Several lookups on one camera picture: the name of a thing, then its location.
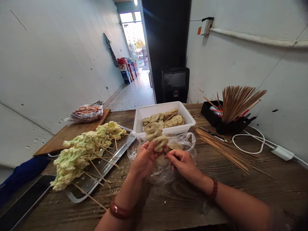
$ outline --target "phone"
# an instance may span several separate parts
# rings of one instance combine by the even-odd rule
[[[55,176],[43,175],[0,217],[2,231],[16,230],[27,215],[51,190],[50,182]]]

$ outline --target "tree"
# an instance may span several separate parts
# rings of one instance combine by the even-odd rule
[[[141,39],[138,39],[136,42],[135,42],[135,45],[136,45],[136,48],[141,48],[142,46],[144,46],[144,43]]]

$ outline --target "corridor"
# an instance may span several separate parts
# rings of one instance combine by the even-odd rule
[[[111,111],[137,109],[141,106],[155,104],[153,88],[150,86],[149,70],[139,69],[138,77],[126,85],[106,108]]]

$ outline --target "doorway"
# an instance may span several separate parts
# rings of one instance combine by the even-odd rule
[[[140,11],[120,14],[128,51],[139,71],[150,71]]]

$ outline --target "bracelet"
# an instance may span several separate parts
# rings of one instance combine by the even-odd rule
[[[212,194],[210,195],[210,198],[212,200],[215,200],[215,198],[217,196],[217,191],[218,191],[218,183],[217,183],[217,180],[215,178],[211,177],[211,179],[214,181],[214,188],[213,188]]]
[[[121,219],[121,220],[128,219],[128,218],[132,217],[133,214],[134,214],[134,209],[132,209],[132,210],[122,209],[115,204],[114,199],[112,200],[112,202],[110,204],[109,210],[110,210],[110,213],[114,217]]]

